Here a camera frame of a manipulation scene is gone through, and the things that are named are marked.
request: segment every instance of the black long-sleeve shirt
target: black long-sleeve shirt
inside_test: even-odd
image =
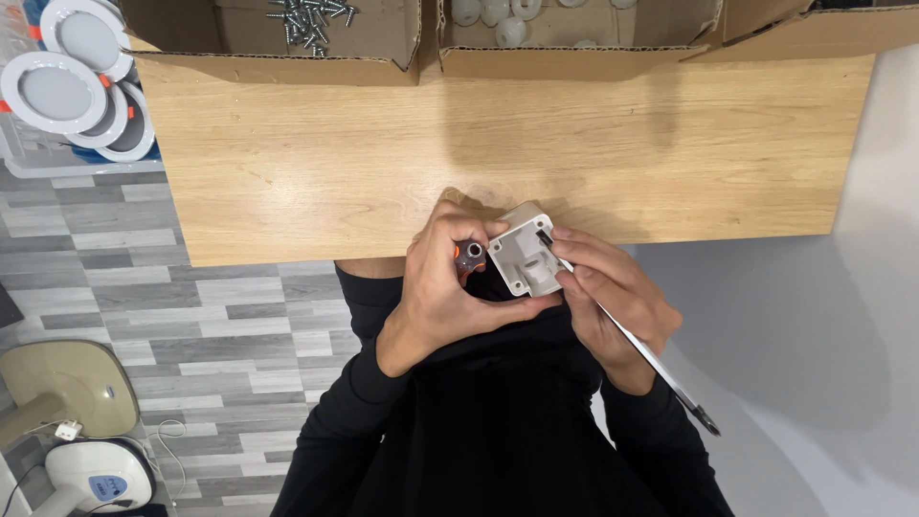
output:
[[[396,379],[365,343],[307,418],[272,517],[732,515],[666,383],[624,394],[580,343],[519,329]],[[590,411],[601,379],[616,448]]]

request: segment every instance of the wooden tabletop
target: wooden tabletop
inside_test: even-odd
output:
[[[192,264],[402,255],[442,195],[483,217],[536,200],[622,244],[829,233],[874,63],[486,81],[423,47],[418,87],[139,62]]]

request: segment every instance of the floor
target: floor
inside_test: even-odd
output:
[[[4,346],[110,343],[141,407],[133,435],[187,424],[166,439],[188,476],[178,516],[267,516],[307,413],[359,350],[333,264],[190,267],[163,173],[0,167],[0,214],[0,283],[26,316]]]

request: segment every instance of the power plug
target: power plug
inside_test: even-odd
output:
[[[62,438],[67,442],[72,442],[80,435],[80,431],[82,430],[83,424],[78,423],[76,420],[65,420],[58,426],[58,430],[54,432],[54,436]]]

